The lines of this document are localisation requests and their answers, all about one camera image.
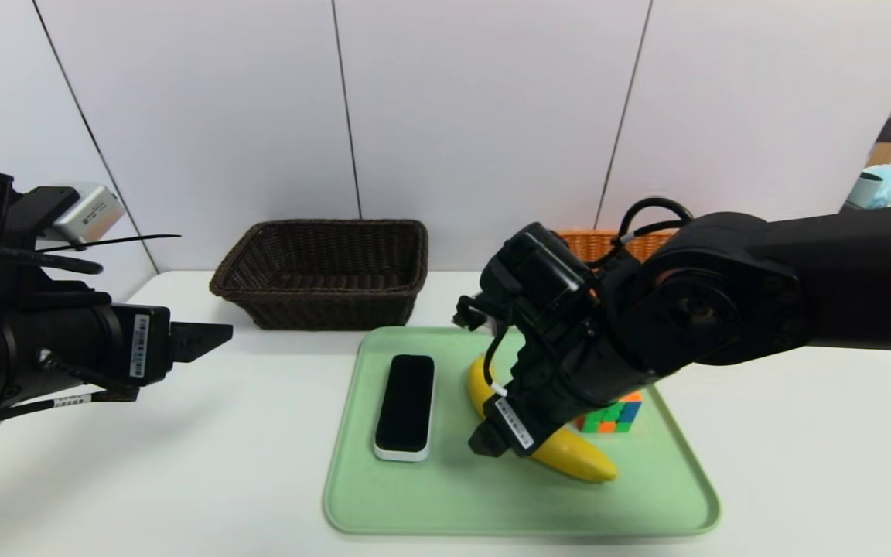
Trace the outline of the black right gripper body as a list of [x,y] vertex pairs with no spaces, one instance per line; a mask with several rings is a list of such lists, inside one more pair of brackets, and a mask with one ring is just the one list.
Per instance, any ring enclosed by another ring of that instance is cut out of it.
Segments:
[[490,395],[482,405],[482,420],[504,426],[510,450],[530,457],[566,424],[598,408],[598,342],[585,334],[555,346],[519,338],[522,345],[505,384],[498,384],[490,370],[510,336],[498,333],[484,354],[482,377]]

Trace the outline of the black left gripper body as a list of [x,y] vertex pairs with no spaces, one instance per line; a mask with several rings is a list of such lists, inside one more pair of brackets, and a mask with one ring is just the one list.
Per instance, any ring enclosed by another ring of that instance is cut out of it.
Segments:
[[11,311],[3,319],[8,388],[141,388],[159,383],[167,356],[169,311],[88,303]]

